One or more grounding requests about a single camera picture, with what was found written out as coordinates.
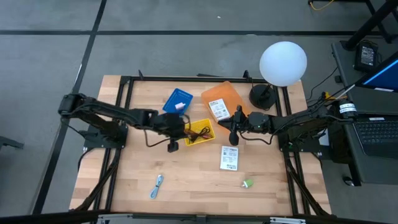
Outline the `white box with printed label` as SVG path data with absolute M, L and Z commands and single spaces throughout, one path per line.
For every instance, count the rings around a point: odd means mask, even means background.
M 238 170 L 239 149 L 237 147 L 222 146 L 220 169 L 221 170 Z

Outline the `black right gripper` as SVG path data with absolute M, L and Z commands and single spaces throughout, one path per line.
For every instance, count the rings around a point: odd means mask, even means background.
M 243 108 L 238 105 L 234 116 L 230 118 L 221 119 L 218 121 L 220 126 L 228 129 L 229 131 L 235 131 L 244 133 L 249 131 L 249 122 L 246 115 L 243 113 Z

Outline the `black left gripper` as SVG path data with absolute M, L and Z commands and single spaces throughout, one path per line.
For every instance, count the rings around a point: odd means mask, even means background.
M 177 113 L 165 113 L 155 117 L 154 130 L 170 138 L 186 138 L 185 126 L 188 123 L 188 116 Z

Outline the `black round lamp base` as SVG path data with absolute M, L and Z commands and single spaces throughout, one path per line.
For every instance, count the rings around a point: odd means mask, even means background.
M 249 92 L 249 101 L 256 108 L 267 111 L 276 103 L 275 91 L 270 85 L 254 85 Z

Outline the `black overhead beam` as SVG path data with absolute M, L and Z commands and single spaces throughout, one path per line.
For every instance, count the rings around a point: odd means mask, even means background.
M 239 215 L 181 215 L 158 213 L 113 213 L 109 210 L 69 211 L 12 217 L 0 217 L 0 224 L 73 224 L 111 220 L 113 218 L 180 220 L 206 224 L 214 221 L 263 222 L 266 224 L 388 224 L 338 218 L 336 216 L 316 216 L 297 214 L 289 217 L 239 216 Z

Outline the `blue plastic basket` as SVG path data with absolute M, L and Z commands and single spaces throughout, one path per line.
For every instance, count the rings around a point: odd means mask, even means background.
M 191 101 L 193 99 L 193 95 L 183 91 L 179 88 L 174 89 L 168 100 L 166 101 L 165 105 L 163 106 L 163 110 L 166 113 L 178 113 L 180 115 L 184 114 L 188 109 Z M 185 107 L 182 110 L 176 110 L 175 105 L 177 103 L 185 103 Z

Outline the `white box with green side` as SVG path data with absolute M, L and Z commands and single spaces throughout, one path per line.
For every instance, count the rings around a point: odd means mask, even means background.
M 231 117 L 222 98 L 211 101 L 208 104 L 216 121 L 228 119 Z

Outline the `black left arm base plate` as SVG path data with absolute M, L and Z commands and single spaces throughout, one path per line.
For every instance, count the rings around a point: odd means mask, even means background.
M 87 131 L 80 131 L 80 133 L 85 139 L 84 147 L 123 148 L 126 145 L 128 127 L 126 125 L 120 125 L 116 137 L 111 137 L 92 125 L 88 126 Z

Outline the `yellow plastic basket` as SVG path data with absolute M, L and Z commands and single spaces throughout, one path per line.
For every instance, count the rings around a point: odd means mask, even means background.
M 184 139 L 186 146 L 211 141 L 216 137 L 210 119 L 202 119 L 186 124 L 185 132 L 188 136 Z

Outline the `black monitor with blue screen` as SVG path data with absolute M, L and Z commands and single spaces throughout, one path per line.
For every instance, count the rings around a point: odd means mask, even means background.
M 361 77 L 354 85 L 398 93 L 398 51 Z

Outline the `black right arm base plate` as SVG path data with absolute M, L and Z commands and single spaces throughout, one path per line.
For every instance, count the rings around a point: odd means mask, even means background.
M 280 134 L 279 147 L 286 152 L 324 152 L 329 146 L 321 145 L 318 139 L 306 136 L 299 136 L 289 139 L 288 134 Z

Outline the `grey side desk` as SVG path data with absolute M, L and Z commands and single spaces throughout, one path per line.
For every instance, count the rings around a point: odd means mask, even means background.
M 361 115 L 397 115 L 398 93 L 354 87 L 364 75 L 353 68 L 355 52 L 343 48 L 343 43 L 331 45 L 342 83 L 348 89 L 347 97 L 353 101 Z M 356 185 L 362 183 L 398 185 L 398 159 L 368 156 L 364 153 L 354 125 L 345 124 L 343 129 L 352 156 L 350 167 Z

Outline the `black stand pole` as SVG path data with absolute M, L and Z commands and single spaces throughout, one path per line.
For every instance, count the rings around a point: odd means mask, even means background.
M 346 42 L 342 47 L 346 50 L 355 48 L 377 25 L 379 25 L 394 9 L 398 7 L 398 0 L 387 0 Z

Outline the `black power adapter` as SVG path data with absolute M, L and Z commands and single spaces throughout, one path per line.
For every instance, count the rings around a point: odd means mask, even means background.
M 356 47 L 354 69 L 360 72 L 368 72 L 377 64 L 378 45 L 370 41 L 362 41 Z

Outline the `orange translucent plastic bin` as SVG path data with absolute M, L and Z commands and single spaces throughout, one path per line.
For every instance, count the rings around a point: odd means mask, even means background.
M 229 131 L 218 124 L 208 104 L 209 102 L 218 100 L 220 98 L 223 99 L 231 116 L 234 115 L 234 112 L 236 111 L 238 105 L 242 106 L 245 115 L 251 113 L 252 109 L 249 105 L 246 104 L 241 95 L 236 91 L 234 85 L 229 81 L 225 81 L 217 86 L 214 86 L 213 88 L 210 88 L 209 90 L 206 90 L 201 94 L 202 103 L 206 106 L 214 120 L 215 125 L 213 127 L 216 134 L 227 136 L 229 134 Z

